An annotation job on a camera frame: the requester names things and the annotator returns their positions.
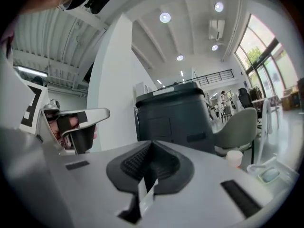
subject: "black railing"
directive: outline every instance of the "black railing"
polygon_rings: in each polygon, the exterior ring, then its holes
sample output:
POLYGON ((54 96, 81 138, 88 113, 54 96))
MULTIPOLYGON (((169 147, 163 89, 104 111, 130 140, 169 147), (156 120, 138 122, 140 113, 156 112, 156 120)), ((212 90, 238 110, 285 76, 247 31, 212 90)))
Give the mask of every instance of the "black railing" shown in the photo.
POLYGON ((184 84, 184 83, 189 83, 189 82, 198 82, 200 84, 200 86, 203 86, 203 85, 212 84, 212 83, 230 79, 230 78, 234 78, 232 69, 188 79, 188 80, 185 80, 185 82, 179 82, 177 84, 179 85, 179 84, 184 84))

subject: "tree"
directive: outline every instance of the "tree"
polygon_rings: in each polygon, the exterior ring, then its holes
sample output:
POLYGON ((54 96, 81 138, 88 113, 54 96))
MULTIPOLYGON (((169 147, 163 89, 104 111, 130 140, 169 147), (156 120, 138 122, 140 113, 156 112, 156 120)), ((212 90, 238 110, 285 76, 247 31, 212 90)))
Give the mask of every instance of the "tree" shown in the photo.
POLYGON ((251 63, 254 63, 258 57, 261 55, 261 51, 258 47, 252 48, 248 53, 248 58, 245 58, 246 63, 250 66, 251 63))

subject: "white pillar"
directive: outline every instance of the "white pillar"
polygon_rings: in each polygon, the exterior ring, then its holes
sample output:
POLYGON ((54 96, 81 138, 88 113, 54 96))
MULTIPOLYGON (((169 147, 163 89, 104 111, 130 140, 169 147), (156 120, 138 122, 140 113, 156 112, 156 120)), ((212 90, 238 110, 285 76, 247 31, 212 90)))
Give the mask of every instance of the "white pillar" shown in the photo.
POLYGON ((137 142, 131 77, 132 22, 120 15, 106 31, 98 50, 87 97, 87 108, 106 107, 109 119, 97 125, 91 152, 137 142))

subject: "white cup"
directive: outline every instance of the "white cup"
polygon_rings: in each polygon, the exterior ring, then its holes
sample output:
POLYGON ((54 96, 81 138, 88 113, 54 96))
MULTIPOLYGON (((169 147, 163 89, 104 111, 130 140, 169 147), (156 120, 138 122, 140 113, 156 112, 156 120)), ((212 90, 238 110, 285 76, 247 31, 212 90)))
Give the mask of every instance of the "white cup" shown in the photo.
POLYGON ((238 150, 230 150, 226 155, 228 164, 233 167, 239 167, 242 163, 243 153, 238 150))

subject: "white floor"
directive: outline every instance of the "white floor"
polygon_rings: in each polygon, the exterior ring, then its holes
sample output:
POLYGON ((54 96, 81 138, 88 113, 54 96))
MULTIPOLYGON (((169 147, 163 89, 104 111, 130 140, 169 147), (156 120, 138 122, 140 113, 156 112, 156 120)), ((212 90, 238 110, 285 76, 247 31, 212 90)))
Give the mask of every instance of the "white floor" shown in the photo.
MULTIPOLYGON (((293 170, 297 170, 303 158, 303 133, 304 133, 304 115, 299 114, 300 109, 292 111, 278 110, 279 128, 277 127, 277 116, 272 112, 273 133, 268 136, 264 145, 261 162, 265 162, 274 155, 277 159, 293 170)), ((221 119, 217 123, 212 123, 213 132, 219 131, 224 124, 221 119)), ((259 151, 260 138, 255 139, 255 161, 259 151)), ((244 153, 241 169, 246 170, 251 162, 251 150, 244 153)))

